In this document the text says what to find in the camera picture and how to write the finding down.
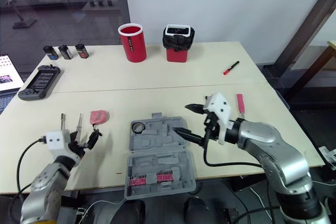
battery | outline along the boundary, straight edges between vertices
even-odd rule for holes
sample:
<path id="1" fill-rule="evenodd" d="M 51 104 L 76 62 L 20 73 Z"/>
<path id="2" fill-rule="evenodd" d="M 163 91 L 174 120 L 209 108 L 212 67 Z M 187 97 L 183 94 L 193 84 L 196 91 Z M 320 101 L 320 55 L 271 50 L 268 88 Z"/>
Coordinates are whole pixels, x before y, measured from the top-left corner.
<path id="1" fill-rule="evenodd" d="M 58 54 L 54 50 L 52 46 L 45 46 L 43 47 L 43 51 L 47 54 L 47 56 L 50 58 L 50 60 L 57 60 Z"/>
<path id="2" fill-rule="evenodd" d="M 61 53 L 61 55 L 63 55 L 63 57 L 66 60 L 71 60 L 72 59 L 72 54 L 68 48 L 67 45 L 61 45 L 58 47 L 59 52 Z"/>
<path id="3" fill-rule="evenodd" d="M 79 54 L 79 56 L 83 59 L 86 59 L 89 57 L 88 52 L 86 51 L 86 48 L 84 46 L 84 44 L 77 44 L 75 45 L 75 48 L 77 50 L 77 53 Z"/>

gray plastic tool case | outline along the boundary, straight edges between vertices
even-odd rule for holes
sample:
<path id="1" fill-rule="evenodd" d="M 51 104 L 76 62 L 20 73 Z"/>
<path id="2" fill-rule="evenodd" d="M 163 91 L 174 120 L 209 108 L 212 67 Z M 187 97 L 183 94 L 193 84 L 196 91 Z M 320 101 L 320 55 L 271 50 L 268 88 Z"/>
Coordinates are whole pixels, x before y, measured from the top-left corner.
<path id="1" fill-rule="evenodd" d="M 132 131 L 134 123 L 143 123 L 140 134 Z M 194 163 L 185 148 L 186 140 L 174 127 L 185 127 L 182 117 L 163 118 L 162 113 L 153 113 L 152 119 L 131 123 L 130 150 L 127 160 L 125 199 L 140 199 L 194 191 L 196 181 Z M 172 173 L 173 181 L 158 182 L 157 174 Z M 130 186 L 131 178 L 145 178 L 146 185 Z"/>

pink handle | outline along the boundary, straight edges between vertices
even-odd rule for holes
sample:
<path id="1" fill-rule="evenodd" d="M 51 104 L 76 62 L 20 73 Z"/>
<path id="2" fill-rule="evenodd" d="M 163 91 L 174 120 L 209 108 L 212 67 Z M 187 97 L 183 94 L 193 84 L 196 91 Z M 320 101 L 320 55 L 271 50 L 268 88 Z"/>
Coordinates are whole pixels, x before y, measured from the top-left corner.
<path id="1" fill-rule="evenodd" d="M 238 109 L 240 113 L 245 113 L 245 107 L 244 107 L 244 101 L 243 101 L 243 95 L 237 94 L 237 100 L 238 100 Z"/>

white wall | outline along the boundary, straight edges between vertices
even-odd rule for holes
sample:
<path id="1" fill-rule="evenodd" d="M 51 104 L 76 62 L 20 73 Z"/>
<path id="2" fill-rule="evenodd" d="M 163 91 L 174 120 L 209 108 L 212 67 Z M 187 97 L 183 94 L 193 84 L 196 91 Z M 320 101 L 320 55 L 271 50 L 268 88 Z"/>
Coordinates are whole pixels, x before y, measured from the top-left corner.
<path id="1" fill-rule="evenodd" d="M 328 47 L 329 40 L 336 40 L 336 11 L 328 18 L 321 30 L 315 35 L 309 46 L 303 51 L 292 70 L 307 69 Z M 336 59 L 331 60 L 325 65 L 325 68 L 336 69 Z"/>
<path id="2" fill-rule="evenodd" d="M 128 0 L 146 43 L 167 24 L 188 24 L 194 41 L 240 41 L 255 63 L 273 63 L 317 0 Z"/>

pink object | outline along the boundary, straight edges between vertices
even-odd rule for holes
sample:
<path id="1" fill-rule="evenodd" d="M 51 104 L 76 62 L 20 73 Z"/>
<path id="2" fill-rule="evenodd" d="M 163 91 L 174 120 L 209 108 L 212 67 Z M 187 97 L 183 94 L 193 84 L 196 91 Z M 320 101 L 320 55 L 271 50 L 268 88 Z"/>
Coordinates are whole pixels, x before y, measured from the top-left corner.
<path id="1" fill-rule="evenodd" d="M 157 174 L 157 182 L 163 182 L 163 181 L 173 181 L 173 174 Z"/>
<path id="2" fill-rule="evenodd" d="M 118 28 L 120 39 L 124 47 L 126 57 L 130 62 L 140 62 L 146 59 L 145 40 L 142 26 L 136 23 L 128 23 Z"/>
<path id="3" fill-rule="evenodd" d="M 175 52 L 174 49 L 167 49 L 167 61 L 171 62 L 186 62 L 187 61 L 187 56 L 188 56 L 188 51 L 178 51 Z"/>
<path id="4" fill-rule="evenodd" d="M 243 95 L 242 94 L 237 94 L 237 101 L 238 101 L 239 112 L 240 112 L 242 118 L 244 118 L 245 107 L 244 107 L 244 101 L 243 101 Z"/>
<path id="5" fill-rule="evenodd" d="M 107 117 L 105 110 L 91 111 L 90 124 L 102 124 L 107 121 Z"/>
<path id="6" fill-rule="evenodd" d="M 133 178 L 130 179 L 130 186 L 142 186 L 146 185 L 146 179 L 145 178 Z"/>

